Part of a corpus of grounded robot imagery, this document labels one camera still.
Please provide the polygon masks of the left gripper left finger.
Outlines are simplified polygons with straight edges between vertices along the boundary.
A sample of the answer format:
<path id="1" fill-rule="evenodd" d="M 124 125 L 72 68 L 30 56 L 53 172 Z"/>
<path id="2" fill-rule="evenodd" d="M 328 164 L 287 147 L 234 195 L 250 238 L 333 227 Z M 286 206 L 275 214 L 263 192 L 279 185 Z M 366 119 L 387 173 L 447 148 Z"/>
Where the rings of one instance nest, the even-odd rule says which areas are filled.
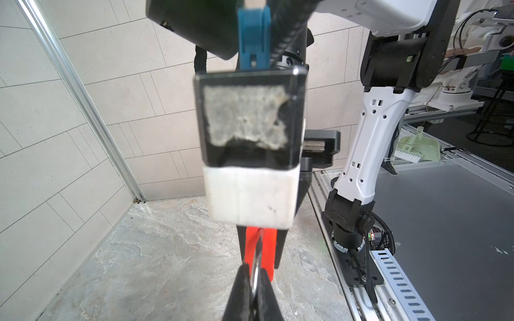
<path id="1" fill-rule="evenodd" d="M 222 321 L 249 321 L 252 319 L 252 287 L 250 268 L 243 263 L 236 274 Z"/>

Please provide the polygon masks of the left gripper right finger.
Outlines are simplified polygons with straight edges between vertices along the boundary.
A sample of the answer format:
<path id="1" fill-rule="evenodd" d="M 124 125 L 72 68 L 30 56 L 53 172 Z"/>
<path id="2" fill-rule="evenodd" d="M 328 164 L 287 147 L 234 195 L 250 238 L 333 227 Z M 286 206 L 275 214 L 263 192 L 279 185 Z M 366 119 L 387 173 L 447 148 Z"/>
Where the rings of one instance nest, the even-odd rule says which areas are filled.
<path id="1" fill-rule="evenodd" d="M 257 273 L 254 295 L 254 319 L 257 321 L 284 321 L 267 271 Z"/>

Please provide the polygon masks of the red padlock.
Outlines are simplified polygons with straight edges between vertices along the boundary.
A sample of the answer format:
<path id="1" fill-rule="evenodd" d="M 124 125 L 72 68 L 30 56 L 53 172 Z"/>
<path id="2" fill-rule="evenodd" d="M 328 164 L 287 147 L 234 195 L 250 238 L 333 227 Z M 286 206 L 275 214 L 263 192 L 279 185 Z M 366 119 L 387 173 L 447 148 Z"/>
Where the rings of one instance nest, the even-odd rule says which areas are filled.
<path id="1" fill-rule="evenodd" d="M 244 262 L 250 266 L 252 296 L 258 291 L 258 279 L 266 272 L 270 281 L 274 278 L 274 262 L 277 246 L 277 230 L 247 227 L 244 238 Z"/>

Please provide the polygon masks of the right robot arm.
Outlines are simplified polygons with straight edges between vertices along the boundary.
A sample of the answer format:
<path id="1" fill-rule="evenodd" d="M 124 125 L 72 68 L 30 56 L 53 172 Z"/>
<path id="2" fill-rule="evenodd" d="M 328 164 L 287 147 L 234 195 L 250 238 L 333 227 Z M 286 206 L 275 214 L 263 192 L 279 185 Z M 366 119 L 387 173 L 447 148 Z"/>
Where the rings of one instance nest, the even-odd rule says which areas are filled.
<path id="1" fill-rule="evenodd" d="M 255 276 L 278 266 L 279 232 L 298 203 L 308 71 L 307 23 L 316 11 L 370 31 L 361 66 L 364 109 L 349 160 L 325 207 L 335 240 L 370 249 L 377 175 L 416 93 L 443 62 L 458 1 L 147 1 L 151 20 L 234 72 L 197 66 L 195 104 L 210 215 L 238 227 L 242 260 Z M 293 65 L 285 65 L 285 54 Z"/>

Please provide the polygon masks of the green dustpan with brush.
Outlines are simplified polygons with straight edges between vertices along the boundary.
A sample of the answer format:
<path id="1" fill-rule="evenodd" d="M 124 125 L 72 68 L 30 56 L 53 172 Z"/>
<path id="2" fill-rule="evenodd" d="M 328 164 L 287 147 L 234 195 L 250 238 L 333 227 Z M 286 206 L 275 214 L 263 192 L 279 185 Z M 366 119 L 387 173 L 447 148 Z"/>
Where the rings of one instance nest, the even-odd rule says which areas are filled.
<path id="1" fill-rule="evenodd" d="M 398 141 L 394 157 L 410 163 L 419 163 L 422 160 L 439 161 L 440 144 L 425 135 L 424 127 L 418 127 L 414 134 Z"/>

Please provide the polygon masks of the background white robot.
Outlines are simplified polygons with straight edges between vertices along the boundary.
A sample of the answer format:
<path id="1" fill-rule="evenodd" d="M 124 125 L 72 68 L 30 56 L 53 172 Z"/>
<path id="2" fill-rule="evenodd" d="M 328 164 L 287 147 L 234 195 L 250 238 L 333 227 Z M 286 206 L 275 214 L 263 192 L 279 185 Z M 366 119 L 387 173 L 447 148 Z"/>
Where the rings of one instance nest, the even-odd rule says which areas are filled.
<path id="1" fill-rule="evenodd" d="M 421 90 L 409 113 L 477 110 L 473 99 L 479 74 L 503 50 L 513 49 L 512 1 L 461 1 L 447 56 L 438 76 Z"/>

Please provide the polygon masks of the aluminium mounting rail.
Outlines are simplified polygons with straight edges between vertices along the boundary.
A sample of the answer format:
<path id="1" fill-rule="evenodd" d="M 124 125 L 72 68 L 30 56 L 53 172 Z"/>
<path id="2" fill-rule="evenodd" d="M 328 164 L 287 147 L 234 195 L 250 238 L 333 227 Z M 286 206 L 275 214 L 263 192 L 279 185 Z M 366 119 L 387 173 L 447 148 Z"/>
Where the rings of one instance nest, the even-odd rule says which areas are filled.
<path id="1" fill-rule="evenodd" d="M 374 203 L 347 201 L 332 191 L 326 171 L 315 171 L 309 189 L 313 209 L 354 320 L 389 320 L 377 294 L 384 284 L 372 257 L 369 233 Z"/>

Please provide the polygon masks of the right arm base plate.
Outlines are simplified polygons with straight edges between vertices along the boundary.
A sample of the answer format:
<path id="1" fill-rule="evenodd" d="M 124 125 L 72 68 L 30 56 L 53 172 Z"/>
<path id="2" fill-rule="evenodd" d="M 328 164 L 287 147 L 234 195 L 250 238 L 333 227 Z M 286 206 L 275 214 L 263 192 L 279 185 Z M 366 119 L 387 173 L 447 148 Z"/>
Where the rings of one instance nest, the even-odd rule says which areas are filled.
<path id="1" fill-rule="evenodd" d="M 350 287 L 365 286 L 365 258 L 368 250 L 365 247 L 364 240 L 362 240 L 361 246 L 356 250 L 347 251 L 335 241 L 333 235 L 334 223 L 324 213 L 322 213 L 321 218 L 329 235 L 329 248 L 335 251 L 335 260 L 338 263 L 338 269 L 341 271 L 345 283 Z"/>

